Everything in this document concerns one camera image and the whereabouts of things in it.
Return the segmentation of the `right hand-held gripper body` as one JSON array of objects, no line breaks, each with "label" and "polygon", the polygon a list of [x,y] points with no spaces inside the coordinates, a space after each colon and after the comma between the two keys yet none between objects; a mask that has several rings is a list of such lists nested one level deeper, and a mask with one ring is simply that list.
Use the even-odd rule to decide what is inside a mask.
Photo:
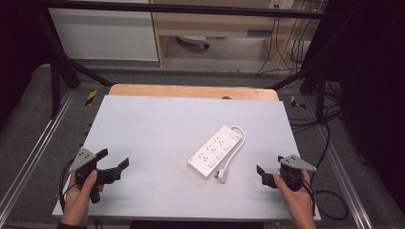
[{"label": "right hand-held gripper body", "polygon": [[292,192],[297,192],[304,186],[303,170],[317,171],[315,166],[296,155],[284,157],[280,164],[280,177]]}]

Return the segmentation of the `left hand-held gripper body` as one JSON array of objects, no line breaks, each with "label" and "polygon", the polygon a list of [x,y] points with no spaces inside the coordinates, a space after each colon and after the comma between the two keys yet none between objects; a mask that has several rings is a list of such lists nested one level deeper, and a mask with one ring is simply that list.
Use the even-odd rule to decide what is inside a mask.
[{"label": "left hand-held gripper body", "polygon": [[92,203],[100,202],[100,195],[98,187],[105,184],[114,183],[116,180],[120,180],[121,171],[118,167],[113,167],[110,169],[99,170],[97,169],[96,154],[90,152],[85,148],[81,148],[70,168],[70,172],[75,173],[75,182],[78,185],[83,185],[88,175],[93,171],[97,171],[96,183],[93,186],[90,194],[90,199]]}]

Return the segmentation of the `white power strip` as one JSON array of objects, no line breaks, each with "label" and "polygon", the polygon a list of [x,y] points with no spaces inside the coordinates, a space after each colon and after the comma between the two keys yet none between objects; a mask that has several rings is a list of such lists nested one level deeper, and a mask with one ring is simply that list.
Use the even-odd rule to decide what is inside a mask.
[{"label": "white power strip", "polygon": [[209,177],[226,159],[224,168],[245,143],[245,132],[238,126],[223,125],[203,146],[191,156],[187,163],[201,176]]}]

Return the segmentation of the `person's right hand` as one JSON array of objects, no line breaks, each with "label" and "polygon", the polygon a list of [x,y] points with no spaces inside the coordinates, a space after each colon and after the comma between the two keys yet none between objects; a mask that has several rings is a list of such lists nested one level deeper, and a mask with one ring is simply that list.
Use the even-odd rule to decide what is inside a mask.
[{"label": "person's right hand", "polygon": [[292,192],[279,175],[274,175],[274,181],[285,199],[296,229],[316,229],[308,191],[302,187],[299,191]]}]

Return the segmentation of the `person's left hand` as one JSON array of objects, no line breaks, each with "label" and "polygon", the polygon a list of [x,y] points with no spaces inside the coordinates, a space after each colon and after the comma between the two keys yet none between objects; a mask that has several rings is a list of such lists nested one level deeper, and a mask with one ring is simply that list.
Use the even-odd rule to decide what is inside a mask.
[{"label": "person's left hand", "polygon": [[87,229],[90,194],[97,179],[97,171],[93,170],[83,185],[77,185],[75,173],[71,174],[71,189],[66,193],[64,214],[57,229]]}]

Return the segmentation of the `yellow black tape marker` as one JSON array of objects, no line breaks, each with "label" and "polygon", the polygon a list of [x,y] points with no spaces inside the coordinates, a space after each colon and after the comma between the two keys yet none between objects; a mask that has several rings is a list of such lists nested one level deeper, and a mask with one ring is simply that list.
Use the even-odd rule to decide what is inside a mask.
[{"label": "yellow black tape marker", "polygon": [[306,109],[307,108],[307,106],[305,104],[298,103],[294,95],[290,96],[290,105],[292,107],[298,107],[300,109]]},{"label": "yellow black tape marker", "polygon": [[85,102],[86,107],[89,107],[89,106],[92,105],[92,103],[93,103],[93,101],[94,101],[94,99],[96,97],[96,94],[97,94],[97,90],[91,90],[90,91],[90,93],[89,93],[89,95],[88,95],[88,97],[86,99],[86,102]]}]

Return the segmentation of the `wooden table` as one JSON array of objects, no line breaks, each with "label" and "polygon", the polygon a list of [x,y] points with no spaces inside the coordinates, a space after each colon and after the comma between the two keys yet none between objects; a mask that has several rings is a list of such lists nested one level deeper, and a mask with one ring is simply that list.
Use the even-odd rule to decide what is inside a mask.
[{"label": "wooden table", "polygon": [[111,87],[109,95],[279,100],[278,94],[269,89],[146,84],[116,84]]}]

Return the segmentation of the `white cabinet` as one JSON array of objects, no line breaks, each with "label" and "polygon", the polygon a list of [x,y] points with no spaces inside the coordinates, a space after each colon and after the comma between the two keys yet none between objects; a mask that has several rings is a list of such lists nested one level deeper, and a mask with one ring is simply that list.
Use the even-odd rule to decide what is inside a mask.
[{"label": "white cabinet", "polygon": [[157,61],[146,12],[50,9],[66,54],[74,59]]}]

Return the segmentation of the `black curtain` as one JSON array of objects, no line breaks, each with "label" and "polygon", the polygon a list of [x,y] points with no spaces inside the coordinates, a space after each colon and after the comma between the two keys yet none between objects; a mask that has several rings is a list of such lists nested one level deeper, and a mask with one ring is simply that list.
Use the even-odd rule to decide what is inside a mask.
[{"label": "black curtain", "polygon": [[32,72],[49,61],[39,27],[19,0],[0,0],[0,129],[26,91]]},{"label": "black curtain", "polygon": [[335,56],[327,78],[341,102],[358,149],[405,215],[405,0],[329,0],[335,21],[319,24],[311,47]]}]

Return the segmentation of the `white chair base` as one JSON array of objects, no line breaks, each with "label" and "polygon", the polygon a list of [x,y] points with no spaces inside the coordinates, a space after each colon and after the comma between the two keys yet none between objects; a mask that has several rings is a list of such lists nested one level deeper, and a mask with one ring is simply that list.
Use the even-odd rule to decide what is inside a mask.
[{"label": "white chair base", "polygon": [[188,44],[202,45],[205,49],[209,48],[209,44],[204,36],[178,36],[178,39]]}]

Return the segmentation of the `light wooden desk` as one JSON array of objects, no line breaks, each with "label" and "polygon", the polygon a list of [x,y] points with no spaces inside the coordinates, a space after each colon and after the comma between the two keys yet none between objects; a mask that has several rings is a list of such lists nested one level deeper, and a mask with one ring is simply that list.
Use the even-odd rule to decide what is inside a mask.
[{"label": "light wooden desk", "polygon": [[[270,0],[149,0],[152,4],[197,5],[274,10]],[[327,0],[294,0],[291,10],[321,11]],[[309,42],[318,22],[310,19],[265,18],[213,14],[152,14],[159,62],[164,62],[170,36],[259,38],[265,41],[273,67],[287,65],[288,50],[294,41]]]}]

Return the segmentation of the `aluminium floor rail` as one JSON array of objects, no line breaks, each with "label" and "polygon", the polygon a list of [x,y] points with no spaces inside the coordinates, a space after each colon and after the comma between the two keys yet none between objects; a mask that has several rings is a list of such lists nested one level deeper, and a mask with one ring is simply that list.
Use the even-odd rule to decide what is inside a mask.
[{"label": "aluminium floor rail", "polygon": [[328,139],[330,134],[325,126],[318,126],[317,132],[322,138],[323,143],[326,146],[326,157],[330,162],[330,166],[335,174],[339,187],[343,193],[345,201],[351,211],[354,222],[358,229],[373,229],[373,224],[369,218],[367,211],[365,210],[362,201],[357,194],[354,184],[345,169],[343,163],[338,157],[332,141]]},{"label": "aluminium floor rail", "polygon": [[30,148],[30,153],[25,157],[24,163],[19,167],[18,173],[9,186],[5,195],[0,198],[0,228],[6,223],[16,201],[19,199],[33,170],[43,156],[51,141],[53,134],[57,130],[61,120],[76,96],[76,91],[68,90],[60,103],[61,108],[54,117],[47,120],[46,126],[36,138],[34,145]]}]

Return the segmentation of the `white wall socket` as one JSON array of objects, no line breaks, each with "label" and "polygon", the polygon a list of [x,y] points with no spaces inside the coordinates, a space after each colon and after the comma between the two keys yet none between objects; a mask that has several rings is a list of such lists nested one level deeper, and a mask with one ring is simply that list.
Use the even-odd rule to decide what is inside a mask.
[{"label": "white wall socket", "polygon": [[290,10],[294,0],[270,0],[269,7],[275,10]]}]

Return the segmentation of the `black metal frame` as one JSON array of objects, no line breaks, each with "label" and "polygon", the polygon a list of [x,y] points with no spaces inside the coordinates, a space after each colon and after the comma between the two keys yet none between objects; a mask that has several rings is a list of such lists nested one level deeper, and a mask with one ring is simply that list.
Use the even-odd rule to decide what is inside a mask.
[{"label": "black metal frame", "polygon": [[213,14],[232,16],[256,16],[273,18],[303,18],[303,19],[330,19],[334,13],[325,11],[302,11],[302,10],[262,10],[243,9],[235,7],[214,7],[214,6],[192,6],[192,5],[170,5],[170,4],[143,4],[143,3],[122,3],[122,2],[101,2],[101,1],[77,1],[77,0],[32,0],[27,3],[32,11],[33,17],[45,35],[47,45],[52,54],[52,89],[53,89],[53,112],[55,117],[60,109],[59,76],[65,81],[69,88],[77,88],[80,85],[74,69],[84,73],[103,86],[111,87],[113,82],[88,70],[81,64],[74,61],[67,55],[59,40],[57,32],[53,32],[49,23],[43,15],[43,11],[52,9],[68,10],[112,10],[112,11],[139,11],[158,13],[185,13],[185,14]]}]

